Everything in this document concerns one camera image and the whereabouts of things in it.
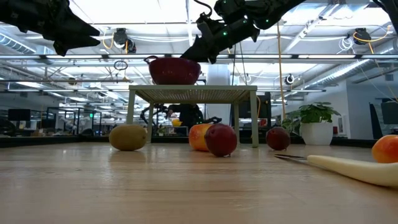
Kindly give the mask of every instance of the table leg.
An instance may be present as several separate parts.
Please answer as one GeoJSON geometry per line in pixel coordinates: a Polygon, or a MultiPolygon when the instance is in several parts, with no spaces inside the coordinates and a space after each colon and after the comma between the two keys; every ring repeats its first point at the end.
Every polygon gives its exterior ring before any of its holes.
{"type": "Polygon", "coordinates": [[[251,134],[252,146],[259,147],[259,125],[257,122],[257,95],[255,91],[250,91],[250,110],[251,110],[251,134]]]}
{"type": "Polygon", "coordinates": [[[236,137],[238,139],[238,144],[240,144],[240,137],[239,137],[239,103],[234,103],[234,128],[236,137]]]}
{"type": "Polygon", "coordinates": [[[147,142],[151,143],[152,142],[152,125],[154,120],[154,103],[149,102],[149,117],[148,117],[148,136],[147,136],[147,142]]]}
{"type": "Polygon", "coordinates": [[[127,109],[126,124],[133,124],[134,120],[134,105],[136,104],[136,91],[130,90],[129,93],[129,107],[127,109]]]}

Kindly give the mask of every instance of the wooden table surface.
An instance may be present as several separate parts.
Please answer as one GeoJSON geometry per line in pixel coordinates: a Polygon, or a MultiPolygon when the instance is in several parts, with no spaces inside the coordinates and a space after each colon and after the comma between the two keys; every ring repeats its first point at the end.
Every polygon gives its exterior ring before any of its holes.
{"type": "MultiPolygon", "coordinates": [[[[188,144],[119,152],[106,143],[0,150],[1,223],[397,224],[398,190],[241,146],[231,158],[188,144]]],[[[371,161],[370,149],[292,146],[294,155],[371,161]]]]}

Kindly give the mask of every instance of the red bowl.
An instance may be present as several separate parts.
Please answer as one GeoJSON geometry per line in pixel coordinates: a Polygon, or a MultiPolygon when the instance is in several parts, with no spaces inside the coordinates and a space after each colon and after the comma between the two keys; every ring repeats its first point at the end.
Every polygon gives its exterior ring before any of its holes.
{"type": "Polygon", "coordinates": [[[199,78],[201,67],[198,63],[184,58],[144,59],[149,65],[150,75],[157,85],[194,85],[199,78]]]}

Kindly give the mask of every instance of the white plant pot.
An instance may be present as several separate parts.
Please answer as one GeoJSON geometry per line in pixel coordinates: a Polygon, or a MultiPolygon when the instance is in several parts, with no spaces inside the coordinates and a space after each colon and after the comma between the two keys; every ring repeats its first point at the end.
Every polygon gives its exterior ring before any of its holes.
{"type": "Polygon", "coordinates": [[[301,124],[301,132],[307,145],[329,146],[333,138],[333,123],[301,124]]]}

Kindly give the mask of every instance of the small table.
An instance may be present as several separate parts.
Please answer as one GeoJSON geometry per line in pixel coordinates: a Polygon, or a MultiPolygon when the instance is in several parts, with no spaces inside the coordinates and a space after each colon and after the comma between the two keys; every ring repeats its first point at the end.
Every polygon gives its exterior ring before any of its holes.
{"type": "MultiPolygon", "coordinates": [[[[239,103],[250,99],[252,146],[259,147],[257,123],[257,86],[218,85],[131,85],[129,87],[127,124],[133,123],[136,95],[149,103],[148,123],[152,124],[155,103],[233,104],[235,133],[239,142],[239,103]]],[[[147,140],[151,142],[152,125],[148,125],[147,140]]]]}

